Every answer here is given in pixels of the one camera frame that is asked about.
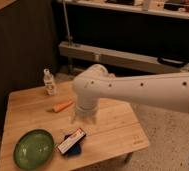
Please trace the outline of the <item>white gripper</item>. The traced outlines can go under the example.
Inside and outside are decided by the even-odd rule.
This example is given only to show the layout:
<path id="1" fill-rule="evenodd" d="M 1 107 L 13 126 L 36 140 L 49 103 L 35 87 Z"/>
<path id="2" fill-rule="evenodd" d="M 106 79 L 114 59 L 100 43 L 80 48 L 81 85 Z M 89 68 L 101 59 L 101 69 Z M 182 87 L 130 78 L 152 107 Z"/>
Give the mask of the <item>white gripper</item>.
<path id="1" fill-rule="evenodd" d="M 83 107 L 80 107 L 79 105 L 75 105 L 74 112 L 76 116 L 79 117 L 92 117 L 90 118 L 90 122 L 92 125 L 96 125 L 96 117 L 95 114 L 97 112 L 98 108 L 97 107 L 92 107 L 89 109 L 84 109 Z M 70 117 L 70 124 L 74 124 L 76 121 L 76 116 L 71 116 Z"/>

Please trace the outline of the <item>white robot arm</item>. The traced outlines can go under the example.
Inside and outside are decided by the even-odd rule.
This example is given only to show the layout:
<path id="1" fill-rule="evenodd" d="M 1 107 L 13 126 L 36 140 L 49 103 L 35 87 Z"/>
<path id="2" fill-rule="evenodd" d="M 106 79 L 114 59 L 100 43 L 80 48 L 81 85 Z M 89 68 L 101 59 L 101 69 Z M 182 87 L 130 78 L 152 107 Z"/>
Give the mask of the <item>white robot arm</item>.
<path id="1" fill-rule="evenodd" d="M 189 113 L 189 72 L 114 77 L 94 64 L 73 79 L 74 116 L 96 120 L 100 98 L 134 102 Z"/>

